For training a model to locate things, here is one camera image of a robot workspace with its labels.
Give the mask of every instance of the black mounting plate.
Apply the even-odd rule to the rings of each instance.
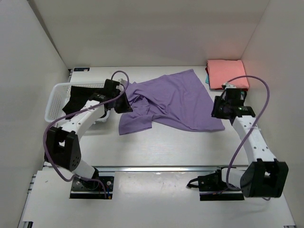
[[[198,176],[198,182],[200,201],[244,200],[244,196],[241,191],[226,190],[219,194],[209,194],[211,192],[222,191],[227,188],[226,183],[222,181],[221,170],[216,170],[215,173],[208,174],[205,176]]]
[[[96,200],[111,200],[113,198],[113,187],[114,187],[114,176],[99,176],[100,181],[104,184],[105,190],[109,189],[109,195],[106,192],[107,198],[103,188],[97,186],[94,190],[89,190],[79,181],[79,178],[75,177],[72,181],[70,199],[96,199]]]

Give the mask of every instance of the white wall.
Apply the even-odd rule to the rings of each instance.
[[[25,0],[0,0],[0,227],[18,225],[43,163],[44,112],[68,71]]]
[[[304,1],[271,0],[242,57],[246,73],[266,80],[270,104],[259,126],[272,151],[289,166],[285,195],[298,227],[304,227]],[[259,111],[266,92],[250,80]]]
[[[69,67],[239,59],[268,0],[30,0]]]

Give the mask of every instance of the cable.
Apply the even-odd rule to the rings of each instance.
[[[107,192],[108,192],[108,198],[110,198],[110,191],[109,191],[109,188],[106,187],[106,189],[107,189]]]
[[[46,127],[46,129],[45,129],[45,131],[44,131],[44,133],[43,133],[43,147],[44,147],[44,151],[45,151],[45,154],[46,154],[46,156],[47,156],[48,162],[51,163],[52,167],[54,168],[54,170],[56,171],[56,173],[61,177],[61,179],[63,179],[63,180],[66,181],[66,182],[70,182],[70,181],[73,180],[74,177],[79,177],[79,178],[83,179],[84,181],[96,181],[96,182],[98,182],[98,183],[103,187],[103,190],[104,190],[104,193],[105,193],[105,194],[104,194],[105,197],[106,197],[105,186],[104,186],[104,184],[103,184],[100,180],[98,180],[98,179],[88,179],[88,178],[80,177],[80,176],[75,175],[75,174],[73,174],[72,177],[71,177],[70,179],[67,179],[67,178],[60,172],[60,170],[57,168],[57,166],[56,166],[55,163],[53,162],[53,160],[52,160],[52,158],[51,158],[51,156],[50,156],[50,154],[49,154],[49,152],[48,152],[48,147],[47,147],[47,134],[48,134],[48,130],[49,130],[55,123],[57,123],[58,121],[63,120],[63,119],[68,118],[68,117],[71,117],[71,116],[74,116],[74,115],[77,115],[77,114],[80,114],[80,113],[84,113],[84,112],[88,111],[89,109],[94,109],[94,108],[99,107],[99,106],[102,106],[102,105],[104,105],[104,104],[107,104],[107,103],[116,101],[119,97],[121,97],[121,96],[124,94],[124,92],[126,91],[126,89],[128,88],[130,79],[129,79],[129,76],[127,75],[127,73],[124,72],[124,71],[122,71],[122,70],[117,70],[117,71],[115,71],[115,72],[112,74],[111,79],[112,79],[112,78],[114,77],[114,75],[117,74],[117,73],[123,73],[123,74],[127,77],[127,83],[126,83],[126,85],[125,85],[125,87],[124,87],[124,90],[123,90],[117,97],[115,97],[115,98],[113,98],[113,99],[111,99],[111,100],[108,100],[108,101],[105,101],[105,102],[102,102],[102,103],[93,105],[93,106],[91,106],[91,107],[89,107],[89,108],[87,108],[87,109],[82,109],[82,110],[80,110],[80,111],[77,111],[77,112],[70,113],[70,114],[68,114],[68,115],[62,116],[62,117],[60,117],[60,118],[54,120],[53,122],[51,122],[51,123]]]
[[[265,85],[265,87],[266,87],[266,90],[267,90],[267,99],[266,99],[266,101],[265,101],[264,107],[262,108],[261,112],[260,112],[259,115],[257,116],[256,120],[253,122],[253,124],[252,124],[253,127],[252,127],[252,128],[249,130],[249,132],[245,135],[245,137],[244,137],[243,140],[241,141],[240,145],[238,146],[237,150],[236,150],[235,153],[233,154],[233,156],[232,156],[232,158],[231,158],[231,161],[230,161],[230,163],[229,163],[229,166],[228,166],[228,169],[227,169],[227,175],[226,175],[226,184],[227,184],[227,187],[228,187],[229,189],[231,189],[231,190],[238,190],[238,188],[235,188],[235,187],[233,187],[233,186],[231,186],[231,185],[229,184],[229,173],[230,173],[230,169],[232,168],[232,164],[233,164],[233,162],[234,162],[234,160],[235,160],[235,158],[236,158],[238,152],[240,151],[240,149],[241,149],[242,146],[244,145],[245,141],[248,139],[248,137],[250,136],[250,134],[251,134],[252,131],[254,130],[254,126],[257,124],[258,120],[260,119],[260,117],[261,117],[262,114],[264,113],[264,111],[265,111],[265,109],[266,109],[266,107],[267,107],[267,105],[268,105],[269,98],[270,98],[269,86],[267,85],[267,83],[266,83],[263,79],[261,79],[261,78],[259,78],[259,77],[256,77],[256,76],[239,76],[239,77],[235,77],[235,78],[233,78],[233,79],[231,79],[231,80],[229,80],[229,81],[227,81],[227,82],[232,82],[232,81],[234,81],[234,80],[236,80],[236,79],[243,78],[243,77],[250,77],[250,78],[254,78],[254,79],[257,79],[257,80],[261,81],[261,82]]]

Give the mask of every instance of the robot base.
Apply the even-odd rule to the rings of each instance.
[[[114,176],[99,176],[100,181],[104,184],[106,198],[103,188],[97,185],[94,189],[86,188],[79,178],[74,178],[72,181],[70,199],[96,199],[96,200],[111,200],[113,197]]]

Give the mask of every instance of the black bracket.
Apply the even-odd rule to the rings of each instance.
[[[111,200],[113,198],[114,176],[99,176],[99,180],[105,186],[106,198],[100,185],[95,184],[93,188],[89,188],[83,180],[75,177],[72,181],[70,199]]]
[[[225,190],[227,188],[227,185],[222,181],[221,170],[216,170],[215,173],[205,176],[198,176],[196,179],[190,180],[187,184],[187,187],[199,189],[200,201],[244,200],[242,192],[235,190]]]

